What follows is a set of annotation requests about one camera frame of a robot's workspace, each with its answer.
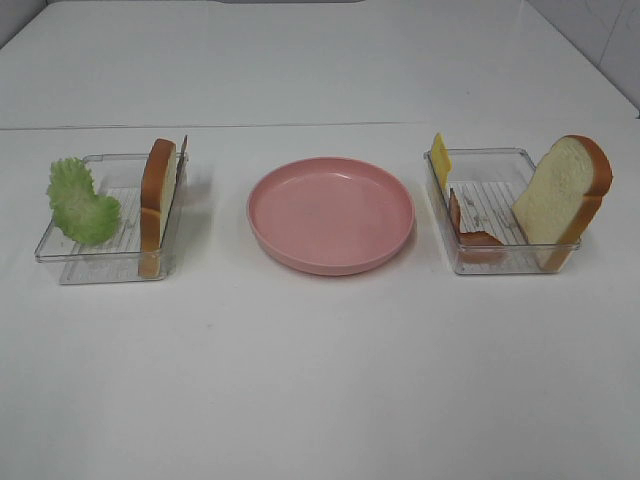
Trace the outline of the clear plastic tray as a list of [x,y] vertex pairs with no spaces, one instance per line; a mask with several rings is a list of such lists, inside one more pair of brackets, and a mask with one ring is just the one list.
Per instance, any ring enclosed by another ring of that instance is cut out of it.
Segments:
[[452,170],[441,187],[424,154],[427,193],[452,270],[460,275],[546,274],[546,260],[581,246],[534,244],[512,212],[536,166],[520,148],[450,149]]
[[[140,183],[147,155],[101,154],[83,158],[91,170],[99,194],[120,202],[120,225],[107,242],[87,246],[75,242],[50,223],[35,250],[35,260],[47,266],[62,285],[141,282],[138,274],[140,250]],[[159,250],[162,280],[175,267],[175,243],[186,191],[186,165],[176,184],[167,226]]]

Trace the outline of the bread slice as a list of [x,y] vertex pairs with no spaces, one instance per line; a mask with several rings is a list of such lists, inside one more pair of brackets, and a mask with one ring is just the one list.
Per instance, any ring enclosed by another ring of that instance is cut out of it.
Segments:
[[176,144],[156,139],[141,180],[140,250],[138,274],[155,278],[160,271],[161,248],[176,185]]
[[541,270],[557,272],[599,210],[613,180],[610,162],[592,139],[566,135],[543,156],[512,212],[533,245]]

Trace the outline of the right clear plastic tray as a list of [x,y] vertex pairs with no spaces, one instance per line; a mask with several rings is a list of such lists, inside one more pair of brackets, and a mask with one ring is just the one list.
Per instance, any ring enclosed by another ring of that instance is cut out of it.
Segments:
[[452,270],[460,275],[546,274],[546,260],[581,246],[534,244],[512,212],[536,166],[520,148],[450,149],[452,170],[441,187],[424,154],[427,193]]

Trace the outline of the pink round plate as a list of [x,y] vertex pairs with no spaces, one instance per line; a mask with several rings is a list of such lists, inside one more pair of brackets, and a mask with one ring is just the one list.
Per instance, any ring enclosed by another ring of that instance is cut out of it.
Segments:
[[415,207],[407,188],[375,165],[316,157],[265,175],[247,200],[263,250],[307,273],[342,276],[377,268],[408,241]]

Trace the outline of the green lettuce leaf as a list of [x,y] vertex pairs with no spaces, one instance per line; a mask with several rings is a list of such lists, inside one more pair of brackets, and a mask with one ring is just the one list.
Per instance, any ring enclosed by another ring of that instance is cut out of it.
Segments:
[[46,193],[54,224],[75,242],[99,245],[116,233],[120,203],[96,192],[92,172],[81,159],[52,162]]

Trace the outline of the pink bacon strip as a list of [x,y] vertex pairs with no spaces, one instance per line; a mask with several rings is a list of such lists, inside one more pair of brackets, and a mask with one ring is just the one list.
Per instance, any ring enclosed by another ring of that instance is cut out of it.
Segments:
[[449,189],[449,215],[458,243],[464,247],[462,260],[472,264],[497,264],[504,258],[504,252],[497,247],[503,243],[486,231],[463,232],[461,227],[461,210],[457,196]]

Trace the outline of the left clear plastic tray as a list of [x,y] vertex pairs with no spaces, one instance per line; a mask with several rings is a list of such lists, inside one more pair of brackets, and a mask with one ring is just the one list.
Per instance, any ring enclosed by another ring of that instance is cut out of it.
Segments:
[[[50,223],[35,250],[35,260],[47,266],[62,285],[141,282],[138,274],[140,250],[140,183],[147,155],[101,154],[83,158],[91,170],[99,194],[120,202],[120,225],[107,242],[87,246],[75,242]],[[175,243],[186,191],[186,165],[176,184],[167,226],[159,250],[162,280],[175,267]]]

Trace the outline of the brown ham slice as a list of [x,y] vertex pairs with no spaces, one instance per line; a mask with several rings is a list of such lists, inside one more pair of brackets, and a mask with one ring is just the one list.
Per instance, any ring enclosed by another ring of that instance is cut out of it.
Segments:
[[185,163],[187,162],[187,145],[188,145],[188,136],[185,135],[181,144],[181,149],[180,149],[180,155],[178,158],[178,162],[177,162],[177,169],[176,169],[176,184],[179,184],[181,181],[181,177],[184,171],[184,166]]

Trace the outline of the yellow cheese slice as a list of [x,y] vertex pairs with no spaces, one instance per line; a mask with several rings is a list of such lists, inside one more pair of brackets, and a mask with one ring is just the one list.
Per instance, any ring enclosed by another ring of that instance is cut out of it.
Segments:
[[445,192],[447,189],[448,175],[452,170],[452,161],[440,133],[437,133],[433,139],[430,154],[432,167],[440,189]]

